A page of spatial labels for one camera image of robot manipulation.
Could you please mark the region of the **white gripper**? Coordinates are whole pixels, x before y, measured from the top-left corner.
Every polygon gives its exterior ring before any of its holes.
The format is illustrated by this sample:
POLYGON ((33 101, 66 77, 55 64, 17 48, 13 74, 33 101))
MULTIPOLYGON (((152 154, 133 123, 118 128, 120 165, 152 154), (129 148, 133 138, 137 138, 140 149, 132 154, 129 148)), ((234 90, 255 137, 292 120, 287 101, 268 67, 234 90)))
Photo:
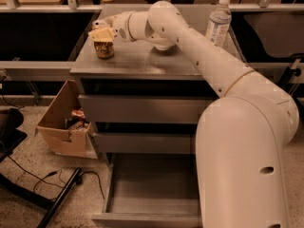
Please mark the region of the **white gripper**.
POLYGON ((96 28, 90 31, 88 36, 94 42, 112 42, 115 34, 122 41, 134 42, 135 39, 132 37, 129 28, 129 20, 132 14, 133 11, 126 11, 108 16, 105 20, 112 28, 96 28))

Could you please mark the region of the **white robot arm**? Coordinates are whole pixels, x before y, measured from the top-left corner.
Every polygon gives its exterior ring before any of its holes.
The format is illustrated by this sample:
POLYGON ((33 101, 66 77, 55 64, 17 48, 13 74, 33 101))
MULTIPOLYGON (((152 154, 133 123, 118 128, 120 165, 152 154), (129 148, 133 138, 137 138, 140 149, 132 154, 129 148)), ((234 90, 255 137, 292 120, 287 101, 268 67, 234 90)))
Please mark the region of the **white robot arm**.
POLYGON ((177 46, 217 93, 196 133, 203 228, 289 228, 282 148, 299 113, 288 93, 214 45, 166 1, 107 17, 89 36, 177 46))

